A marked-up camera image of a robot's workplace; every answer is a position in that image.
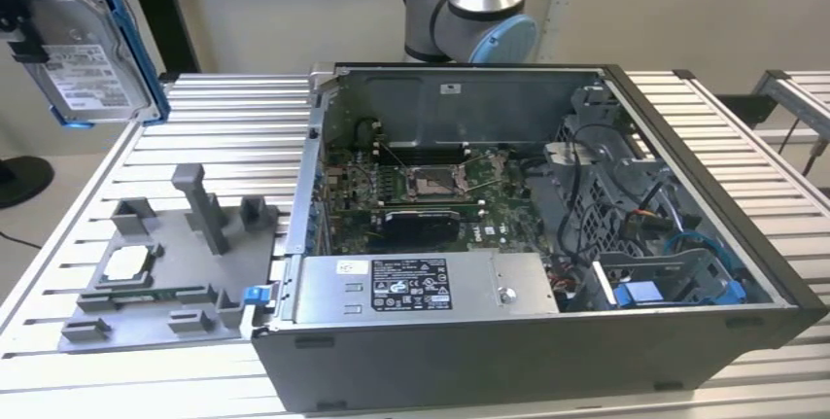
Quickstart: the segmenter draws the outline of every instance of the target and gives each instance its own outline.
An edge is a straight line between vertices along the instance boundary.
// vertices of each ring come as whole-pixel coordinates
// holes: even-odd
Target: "metal case panel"
[[[536,402],[696,388],[795,310],[268,332],[253,348],[295,412]]]

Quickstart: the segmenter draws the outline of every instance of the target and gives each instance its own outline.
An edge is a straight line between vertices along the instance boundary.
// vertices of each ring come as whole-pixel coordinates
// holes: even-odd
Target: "blue tab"
[[[269,286],[249,286],[243,293],[244,305],[267,305],[271,302],[271,287]]]

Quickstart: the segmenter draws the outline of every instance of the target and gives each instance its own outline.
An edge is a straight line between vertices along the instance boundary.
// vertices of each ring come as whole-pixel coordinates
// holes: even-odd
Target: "aluminum extrusion table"
[[[830,203],[696,80],[628,74],[762,232],[830,304]],[[93,355],[56,352],[115,227],[116,201],[185,206],[175,164],[205,165],[220,201],[263,194],[283,217],[280,274],[308,105],[305,76],[184,75],[169,123],[129,126],[0,308],[2,417],[300,417],[285,413],[247,341]],[[694,392],[371,414],[377,418],[830,417],[830,319],[786,347],[742,356]]]

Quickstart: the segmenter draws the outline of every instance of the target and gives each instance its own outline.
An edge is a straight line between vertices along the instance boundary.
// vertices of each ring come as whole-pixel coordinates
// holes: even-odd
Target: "power supply label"
[[[372,261],[372,308],[379,312],[451,309],[445,259]]]

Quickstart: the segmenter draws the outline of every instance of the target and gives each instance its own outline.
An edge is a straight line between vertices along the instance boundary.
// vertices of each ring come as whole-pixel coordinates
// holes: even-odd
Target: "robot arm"
[[[405,54],[416,61],[516,63],[535,44],[524,0],[405,0]]]

